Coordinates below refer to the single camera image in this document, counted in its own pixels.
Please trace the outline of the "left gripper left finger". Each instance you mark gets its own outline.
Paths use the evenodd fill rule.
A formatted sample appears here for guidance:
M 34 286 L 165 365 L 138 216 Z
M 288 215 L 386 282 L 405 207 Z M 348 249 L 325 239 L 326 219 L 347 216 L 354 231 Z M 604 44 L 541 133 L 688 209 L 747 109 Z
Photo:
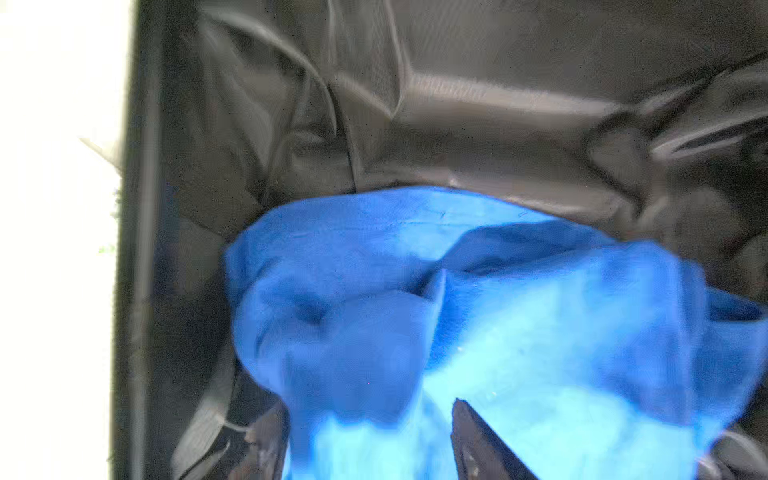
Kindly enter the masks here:
M 285 405 L 277 401 L 245 432 L 247 448 L 240 462 L 230 472 L 236 480 L 280 480 L 287 453 L 289 416 Z

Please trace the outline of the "blue shirt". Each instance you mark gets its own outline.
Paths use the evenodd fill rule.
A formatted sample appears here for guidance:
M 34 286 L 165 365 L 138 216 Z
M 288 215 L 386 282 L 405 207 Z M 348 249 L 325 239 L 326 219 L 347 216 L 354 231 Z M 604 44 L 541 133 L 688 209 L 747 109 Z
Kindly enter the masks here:
M 453 479 L 456 400 L 541 479 L 691 479 L 767 367 L 766 309 L 698 264 L 469 192 L 294 202 L 224 264 L 295 479 Z

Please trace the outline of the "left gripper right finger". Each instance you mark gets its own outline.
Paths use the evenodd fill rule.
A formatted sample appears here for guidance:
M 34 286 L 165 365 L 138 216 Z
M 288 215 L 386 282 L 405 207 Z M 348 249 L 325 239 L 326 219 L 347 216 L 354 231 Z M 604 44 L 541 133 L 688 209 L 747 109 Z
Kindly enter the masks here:
M 460 480 L 536 480 L 479 414 L 464 400 L 452 406 L 451 442 Z

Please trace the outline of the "blue suitcase with black lining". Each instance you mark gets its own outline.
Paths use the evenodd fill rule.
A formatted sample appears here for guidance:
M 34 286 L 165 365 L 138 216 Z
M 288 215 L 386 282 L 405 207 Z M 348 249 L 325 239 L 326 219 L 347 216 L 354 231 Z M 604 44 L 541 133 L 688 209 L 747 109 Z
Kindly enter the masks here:
M 220 255 L 268 209 L 401 185 L 653 238 L 767 298 L 763 1 L 140 1 L 115 298 L 114 479 L 224 477 Z

